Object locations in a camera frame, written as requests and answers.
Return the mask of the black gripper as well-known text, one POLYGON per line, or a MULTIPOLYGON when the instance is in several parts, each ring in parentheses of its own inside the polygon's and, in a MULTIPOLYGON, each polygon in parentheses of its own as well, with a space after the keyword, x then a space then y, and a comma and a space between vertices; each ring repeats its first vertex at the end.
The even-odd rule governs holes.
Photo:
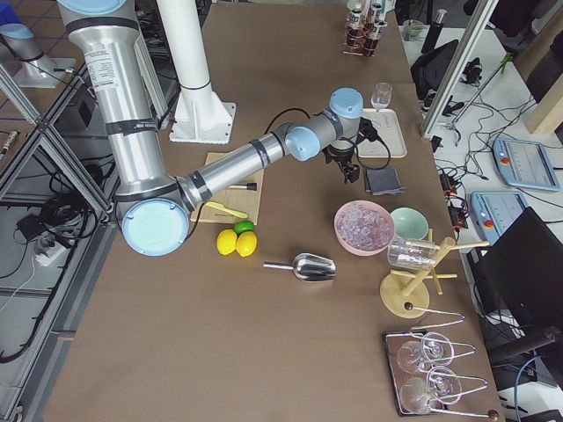
POLYGON ((323 149, 325 162, 335 162, 344 177, 344 183, 354 183, 360 177, 360 165, 353 164, 353 154, 357 152, 358 146, 364 142, 380 141, 381 136, 377 132, 371 120, 360 118, 359 130, 356 135, 350 137, 341 137, 339 142, 343 142, 343 146, 337 146, 336 143, 330 144, 323 149))

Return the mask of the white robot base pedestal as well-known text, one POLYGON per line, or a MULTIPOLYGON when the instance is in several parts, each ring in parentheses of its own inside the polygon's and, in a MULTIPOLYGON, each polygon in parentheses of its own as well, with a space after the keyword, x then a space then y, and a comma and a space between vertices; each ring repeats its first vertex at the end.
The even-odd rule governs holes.
POLYGON ((227 144, 236 105, 213 91, 195 2, 163 0, 157 7, 180 87, 170 139, 227 144))

